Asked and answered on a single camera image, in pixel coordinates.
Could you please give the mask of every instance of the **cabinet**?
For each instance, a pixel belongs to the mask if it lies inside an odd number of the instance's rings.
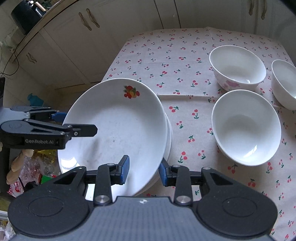
[[[280,41],[296,64],[296,16],[280,0],[259,0],[256,34]]]
[[[254,33],[255,0],[175,0],[181,28],[213,27]]]
[[[91,82],[100,82],[133,34],[162,28],[153,0],[79,0],[44,29]]]
[[[17,56],[20,67],[36,81],[53,88],[83,84],[37,33]]]

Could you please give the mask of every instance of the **blue plastic object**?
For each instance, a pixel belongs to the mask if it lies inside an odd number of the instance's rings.
[[[168,179],[167,179],[167,176],[166,176],[166,170],[165,170],[165,166],[164,166],[163,162],[160,163],[159,168],[158,168],[158,172],[159,172],[159,175],[160,175],[161,182],[163,183],[163,185],[165,187],[167,187]]]
[[[129,156],[127,156],[123,165],[122,165],[120,184],[125,184],[125,182],[126,182],[126,178],[128,176],[128,171],[129,171],[129,165],[130,165],[130,160],[129,160]]]
[[[44,103],[44,100],[40,99],[37,95],[32,93],[28,95],[27,100],[30,102],[30,106],[41,107]]]
[[[55,122],[64,122],[64,119],[66,118],[67,113],[66,112],[57,112],[55,114],[52,114],[52,119]]]

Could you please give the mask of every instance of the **stack of plates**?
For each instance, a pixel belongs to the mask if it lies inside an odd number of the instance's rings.
[[[172,145],[170,122],[160,100],[146,85],[131,79],[93,86],[74,103],[64,123],[94,124],[98,132],[94,137],[72,138],[64,150],[58,150],[62,173],[77,166],[95,170],[130,156],[126,183],[111,187],[113,200],[139,194],[154,184]],[[92,200],[93,192],[94,185],[89,185],[86,199]]]

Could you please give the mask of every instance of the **cabinet handle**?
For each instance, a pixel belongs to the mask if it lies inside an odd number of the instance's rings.
[[[89,26],[89,24],[87,23],[87,21],[84,19],[82,13],[79,12],[78,14],[79,14],[79,16],[80,16],[80,19],[81,19],[82,24],[83,24],[84,26],[86,26],[86,27],[89,29],[89,31],[91,31],[91,27]]]
[[[253,15],[253,9],[254,9],[254,0],[251,0],[251,6],[250,6],[250,10],[249,10],[250,16]]]
[[[37,63],[37,60],[34,59],[34,58],[32,57],[32,55],[31,55],[29,52],[28,52],[28,55],[30,56],[30,58],[31,58],[32,61],[35,61],[35,62]]]
[[[86,9],[87,13],[89,14],[89,19],[99,28],[100,25],[97,23],[96,19],[94,16],[91,14],[89,8]]]
[[[27,58],[28,58],[28,60],[30,61],[30,62],[32,62],[32,63],[35,63],[33,60],[30,60],[29,59],[29,56],[26,54],[26,56],[27,56]]]
[[[261,14],[261,19],[262,20],[264,20],[265,14],[266,14],[266,11],[267,11],[267,1],[266,0],[263,0],[263,4],[264,4],[264,6],[263,6],[263,12]]]

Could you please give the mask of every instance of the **table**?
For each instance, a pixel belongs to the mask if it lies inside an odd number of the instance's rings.
[[[266,67],[266,78],[256,93],[278,112],[282,141],[274,157],[257,167],[227,159],[213,136],[212,108],[225,90],[216,82],[209,54],[220,45],[244,47]],[[210,27],[161,29],[128,39],[103,80],[125,77],[149,86],[159,96],[173,126],[171,163],[193,171],[212,167],[271,198],[279,212],[271,235],[286,241],[296,234],[296,111],[285,109],[273,96],[271,63],[275,59],[292,63],[282,45],[267,37]],[[198,186],[193,186],[192,192],[194,200],[201,198]],[[158,180],[142,195],[173,197],[174,188],[163,187]]]

